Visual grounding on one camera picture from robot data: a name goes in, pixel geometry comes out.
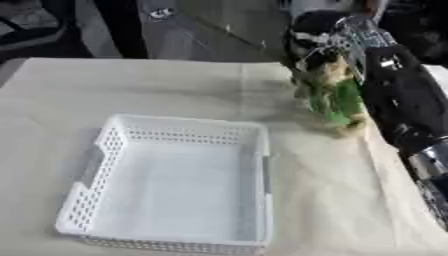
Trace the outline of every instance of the perforated basket side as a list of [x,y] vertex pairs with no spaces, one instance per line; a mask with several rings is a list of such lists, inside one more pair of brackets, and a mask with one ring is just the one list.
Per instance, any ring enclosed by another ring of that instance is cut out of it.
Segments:
[[[248,145],[267,155],[267,133],[263,126],[253,123],[219,120],[198,120],[164,117],[119,115],[126,137],[131,142],[152,140],[166,143],[214,145]],[[262,145],[257,138],[263,137]]]
[[56,229],[60,233],[88,233],[103,192],[107,189],[107,180],[127,143],[116,125],[116,121],[111,120],[95,143],[96,150],[85,170],[85,176],[93,177],[90,178],[91,184],[86,184],[85,181],[74,183],[56,221]]
[[225,245],[225,244],[201,244],[162,241],[138,241],[102,239],[84,237],[84,241],[91,245],[100,245],[115,248],[144,249],[160,252],[177,253],[201,253],[213,255],[260,255],[264,252],[264,246]]

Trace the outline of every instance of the green plush toy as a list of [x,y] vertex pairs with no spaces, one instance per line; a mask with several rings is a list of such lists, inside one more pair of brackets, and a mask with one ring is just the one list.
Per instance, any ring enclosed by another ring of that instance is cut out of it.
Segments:
[[366,115],[358,85],[342,56],[308,72],[306,85],[310,109],[342,135],[352,135],[365,127]]

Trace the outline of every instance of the white tablecloth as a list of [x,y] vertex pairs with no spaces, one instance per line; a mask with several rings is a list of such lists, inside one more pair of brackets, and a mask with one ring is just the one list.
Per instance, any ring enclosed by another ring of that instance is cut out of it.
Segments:
[[115,113],[264,123],[275,237],[268,255],[448,255],[373,125],[335,139],[297,107],[279,64],[32,59],[0,90],[0,255],[153,255],[89,246],[54,222]]

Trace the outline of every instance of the person's leg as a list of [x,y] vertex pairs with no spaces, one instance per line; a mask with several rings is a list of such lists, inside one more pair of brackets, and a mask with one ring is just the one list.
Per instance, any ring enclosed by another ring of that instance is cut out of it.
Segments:
[[138,0],[95,0],[115,46],[124,58],[146,59]]

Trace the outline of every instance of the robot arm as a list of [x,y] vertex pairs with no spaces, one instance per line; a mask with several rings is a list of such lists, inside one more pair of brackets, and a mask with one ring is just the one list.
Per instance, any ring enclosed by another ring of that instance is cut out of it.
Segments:
[[[431,212],[448,230],[448,100],[444,92],[404,46],[367,17],[326,11],[318,15],[326,16],[321,26],[325,33],[319,32],[310,53],[332,49],[344,56],[383,138],[397,148]],[[300,40],[303,35],[295,36]],[[294,69],[293,74],[300,75]]]

